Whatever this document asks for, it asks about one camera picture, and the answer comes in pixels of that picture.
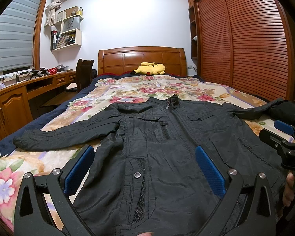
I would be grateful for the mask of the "person's right hand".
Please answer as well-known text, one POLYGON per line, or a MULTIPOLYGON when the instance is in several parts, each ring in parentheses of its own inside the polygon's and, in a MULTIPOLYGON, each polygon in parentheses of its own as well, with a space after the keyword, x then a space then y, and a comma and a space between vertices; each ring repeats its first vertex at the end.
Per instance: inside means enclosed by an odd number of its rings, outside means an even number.
POLYGON ((294 200, 295 197, 295 175, 292 171, 288 172, 288 175, 286 177, 286 185, 284 189, 284 194, 282 197, 282 202, 285 207, 289 207, 291 202, 294 200))

